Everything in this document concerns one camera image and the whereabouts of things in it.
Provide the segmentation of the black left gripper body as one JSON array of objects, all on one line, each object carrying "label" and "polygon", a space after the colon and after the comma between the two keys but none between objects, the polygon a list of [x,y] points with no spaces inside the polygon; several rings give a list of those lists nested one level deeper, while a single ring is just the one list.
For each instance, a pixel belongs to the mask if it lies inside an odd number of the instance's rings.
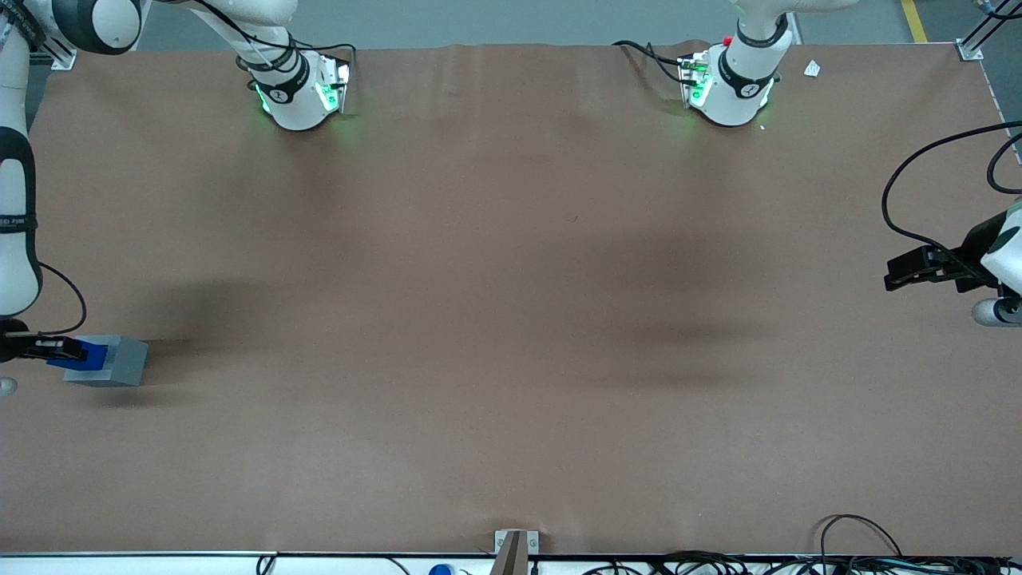
[{"label": "black left gripper body", "polygon": [[961,245],[945,256],[942,283],[953,281],[957,292],[974,291],[981,287],[1000,290],[1000,281],[980,260],[998,237],[1006,215],[1006,211],[998,212],[966,233]]}]

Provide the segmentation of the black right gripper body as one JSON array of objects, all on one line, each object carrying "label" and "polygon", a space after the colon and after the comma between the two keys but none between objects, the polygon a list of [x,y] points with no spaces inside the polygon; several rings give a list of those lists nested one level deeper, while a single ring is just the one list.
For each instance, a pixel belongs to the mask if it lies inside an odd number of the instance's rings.
[{"label": "black right gripper body", "polygon": [[1,320],[1,363],[25,358],[36,332],[29,331],[28,325],[15,318]]}]

